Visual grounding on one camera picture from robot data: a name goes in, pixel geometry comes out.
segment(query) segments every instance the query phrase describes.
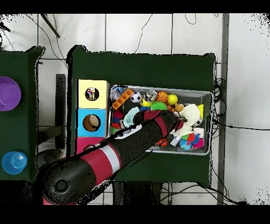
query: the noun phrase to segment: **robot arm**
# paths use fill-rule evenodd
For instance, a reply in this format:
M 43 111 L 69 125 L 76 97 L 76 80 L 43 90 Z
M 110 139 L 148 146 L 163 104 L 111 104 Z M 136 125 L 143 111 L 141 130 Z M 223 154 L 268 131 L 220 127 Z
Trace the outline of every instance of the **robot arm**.
M 73 204 L 184 122 L 167 110 L 138 112 L 133 126 L 52 166 L 43 179 L 45 204 Z

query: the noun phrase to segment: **green table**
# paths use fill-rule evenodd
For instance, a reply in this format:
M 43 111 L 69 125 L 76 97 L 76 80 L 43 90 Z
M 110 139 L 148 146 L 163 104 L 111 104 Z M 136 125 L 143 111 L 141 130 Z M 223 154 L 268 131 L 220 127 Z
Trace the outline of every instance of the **green table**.
M 10 151 L 23 152 L 28 158 L 26 168 L 17 175 L 6 173 L 1 166 L 0 180 L 33 182 L 37 173 L 36 68 L 43 51 L 41 46 L 26 52 L 0 51 L 0 76 L 15 80 L 22 92 L 21 101 L 15 109 L 0 112 L 0 159 Z
M 71 149 L 74 153 L 76 79 L 106 80 L 110 85 L 146 86 L 213 92 L 215 55 L 149 55 L 88 52 L 81 45 L 69 54 L 72 85 Z M 209 186 L 210 154 L 205 156 L 150 153 L 133 167 L 118 172 L 116 181 L 200 182 Z

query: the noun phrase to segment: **gray plastic bin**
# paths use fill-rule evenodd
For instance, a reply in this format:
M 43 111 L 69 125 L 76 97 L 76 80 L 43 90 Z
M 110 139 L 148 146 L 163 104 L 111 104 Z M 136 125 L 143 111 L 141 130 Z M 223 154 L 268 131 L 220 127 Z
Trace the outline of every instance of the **gray plastic bin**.
M 118 87 L 114 85 L 110 89 L 110 98 L 113 88 Z M 167 94 L 175 94 L 178 97 L 178 103 L 180 104 L 200 104 L 204 105 L 204 118 L 202 123 L 198 126 L 205 130 L 204 132 L 204 146 L 196 150 L 184 151 L 180 147 L 174 147 L 168 144 L 166 147 L 153 146 L 147 151 L 153 150 L 155 153 L 174 153 L 174 154 L 192 154 L 192 155 L 206 155 L 210 151 L 211 147 L 211 132 L 213 126 L 213 106 L 214 106 L 214 95 L 207 91 L 195 91 L 195 90 L 181 90 L 181 89 L 164 89 L 164 88 L 152 88 L 152 87 L 139 87 L 139 86 L 126 86 L 123 88 L 124 91 L 131 89 L 133 92 L 138 91 L 144 93 L 145 91 L 151 89 L 156 92 L 164 91 Z M 109 119 L 108 119 L 108 136 L 110 133 L 110 126 L 112 124 L 113 109 L 110 108 Z

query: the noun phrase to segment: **soccer ball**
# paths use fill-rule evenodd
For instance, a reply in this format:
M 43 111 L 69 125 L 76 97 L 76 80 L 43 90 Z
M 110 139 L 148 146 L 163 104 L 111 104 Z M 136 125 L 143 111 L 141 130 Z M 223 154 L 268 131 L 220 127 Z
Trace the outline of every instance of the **soccer ball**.
M 132 102 L 140 102 L 141 101 L 141 93 L 134 92 L 130 97 Z

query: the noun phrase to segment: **yellow box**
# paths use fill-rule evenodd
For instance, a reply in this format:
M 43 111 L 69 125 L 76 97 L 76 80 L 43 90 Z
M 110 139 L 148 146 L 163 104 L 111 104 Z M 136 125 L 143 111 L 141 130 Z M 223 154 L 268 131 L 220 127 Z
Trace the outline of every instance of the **yellow box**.
M 107 109 L 110 85 L 103 80 L 78 80 L 79 108 Z

